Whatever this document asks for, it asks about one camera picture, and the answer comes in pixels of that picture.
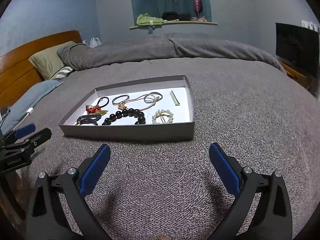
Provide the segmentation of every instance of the plastic bag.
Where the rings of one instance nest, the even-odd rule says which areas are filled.
[[[102,43],[101,43],[101,41],[99,40],[99,38],[94,38],[94,37],[92,37],[91,38],[91,41],[90,41],[90,47],[91,48],[95,48],[95,47],[97,47],[97,46],[99,46],[99,45],[101,45]]]

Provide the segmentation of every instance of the black tv screen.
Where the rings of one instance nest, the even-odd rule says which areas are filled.
[[[290,61],[302,74],[317,78],[319,34],[307,28],[276,23],[276,55]]]

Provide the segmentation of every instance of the headboard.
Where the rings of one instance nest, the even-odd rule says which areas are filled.
[[[24,44],[0,57],[0,108],[13,105],[43,77],[28,61],[36,52],[67,41],[81,43],[78,31],[56,33]]]

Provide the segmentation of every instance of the jewelry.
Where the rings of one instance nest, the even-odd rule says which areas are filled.
[[[167,122],[165,121],[164,116],[169,117]],[[158,110],[156,114],[152,116],[152,123],[159,123],[159,122],[156,122],[156,119],[158,117],[160,117],[162,123],[172,123],[173,121],[173,113],[171,113],[170,110],[167,110],[167,111],[164,111],[163,109],[161,111]]]
[[[99,103],[104,99],[108,99],[108,102],[103,105],[103,106],[99,106]],[[95,105],[95,106],[89,106],[89,105],[86,105],[85,106],[85,110],[87,111],[88,114],[101,114],[101,115],[105,115],[108,110],[102,110],[101,108],[105,107],[107,104],[109,104],[109,98],[107,97],[102,97],[98,100],[98,103]]]
[[[89,123],[98,125],[97,121],[99,121],[101,117],[102,117],[102,114],[81,115],[78,117],[76,125],[89,124]]]
[[[135,118],[138,118],[138,121],[135,122],[135,124],[146,124],[146,119],[144,117],[144,113],[141,112],[139,109],[133,109],[130,108],[129,110],[123,109],[121,111],[116,111],[116,114],[111,114],[108,118],[104,120],[102,125],[111,125],[112,122],[114,122],[117,119],[120,119],[122,117],[127,117],[127,116],[134,116]]]
[[[125,100],[121,101],[120,103],[116,103],[116,102],[115,102],[116,99],[121,98],[121,97],[127,97],[127,98],[126,98]],[[137,98],[135,98],[135,99],[130,99],[130,100],[129,100],[129,98],[130,98],[129,95],[122,95],[122,96],[116,97],[116,98],[114,98],[114,99],[112,100],[112,104],[113,104],[114,106],[118,105],[118,109],[123,110],[123,109],[128,109],[128,107],[125,106],[126,103],[134,102],[134,101],[138,101],[138,100],[143,99],[146,104],[152,104],[151,106],[148,106],[148,107],[146,107],[146,108],[140,109],[140,111],[144,111],[144,110],[149,109],[150,107],[155,106],[155,105],[156,105],[156,102],[160,101],[160,100],[163,98],[163,95],[161,95],[161,94],[158,93],[158,92],[151,92],[151,93],[149,93],[149,94],[145,94],[145,95],[139,96],[139,97],[137,97]]]
[[[171,96],[171,98],[172,98],[172,100],[173,100],[173,102],[174,102],[174,105],[175,106],[179,106],[180,105],[180,103],[179,103],[179,101],[177,100],[177,98],[176,98],[176,96],[175,96],[175,94],[174,94],[174,92],[171,90],[171,92],[170,92],[170,96]]]

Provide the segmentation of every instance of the gray blanket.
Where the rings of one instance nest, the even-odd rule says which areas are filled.
[[[80,43],[63,48],[58,55],[74,70],[146,59],[203,57],[262,61],[285,73],[279,62],[261,49],[201,34],[149,35],[120,43],[106,42],[95,48]]]
[[[188,77],[195,98],[192,141],[88,141],[66,138],[58,126],[95,87],[179,74]],[[52,131],[22,170],[23,186],[34,185],[41,171],[57,175],[78,167],[108,143],[111,160],[86,201],[113,240],[206,240],[234,200],[210,163],[212,142],[258,173],[282,172],[294,235],[319,203],[320,110],[308,91],[271,65],[224,58],[145,60],[75,71],[64,81],[23,123]],[[251,222],[257,198],[241,231]],[[62,205],[78,232],[64,197]]]

